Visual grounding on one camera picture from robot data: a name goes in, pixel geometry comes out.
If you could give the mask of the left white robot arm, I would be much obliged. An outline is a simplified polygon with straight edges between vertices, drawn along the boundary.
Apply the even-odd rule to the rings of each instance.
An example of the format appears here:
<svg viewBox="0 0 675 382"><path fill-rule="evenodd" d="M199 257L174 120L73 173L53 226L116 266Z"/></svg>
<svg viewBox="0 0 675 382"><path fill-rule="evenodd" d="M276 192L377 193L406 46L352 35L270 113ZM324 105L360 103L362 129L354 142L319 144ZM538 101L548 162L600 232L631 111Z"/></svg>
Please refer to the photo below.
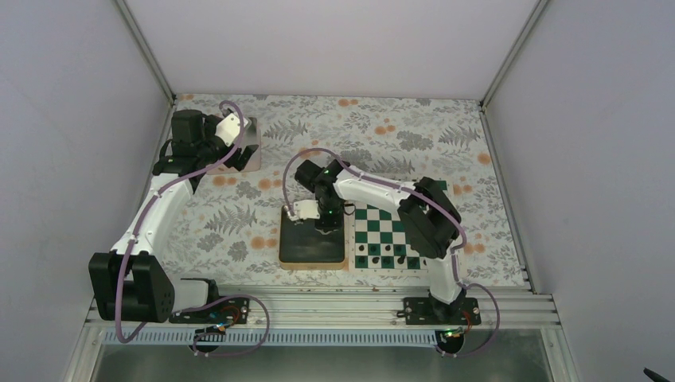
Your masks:
<svg viewBox="0 0 675 382"><path fill-rule="evenodd" d="M170 233L201 179L214 163L251 169L259 148L256 119L240 119L232 107L220 115L194 109L175 111L171 137L152 169L150 188L135 218L108 252L88 264L100 317L113 322L164 322L186 310L201 322L221 312L213 281L169 275L161 265Z"/></svg>

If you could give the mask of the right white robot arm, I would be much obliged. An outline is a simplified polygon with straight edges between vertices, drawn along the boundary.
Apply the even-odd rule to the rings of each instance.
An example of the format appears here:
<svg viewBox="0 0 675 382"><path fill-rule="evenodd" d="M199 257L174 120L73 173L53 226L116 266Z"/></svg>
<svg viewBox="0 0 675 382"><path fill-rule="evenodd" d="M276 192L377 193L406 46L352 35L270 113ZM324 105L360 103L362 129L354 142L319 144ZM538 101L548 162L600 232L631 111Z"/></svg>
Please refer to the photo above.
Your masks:
<svg viewBox="0 0 675 382"><path fill-rule="evenodd" d="M332 232L341 225L338 213L347 201L397 216L412 250L426 259L433 318L450 324L460 316L466 292L459 280L455 253L466 245L466 231L458 210L436 180L422 177L417 182L395 181L340 158L325 167L306 160L295 171L294 179L314 196L284 201L292 221L312 219L319 230Z"/></svg>

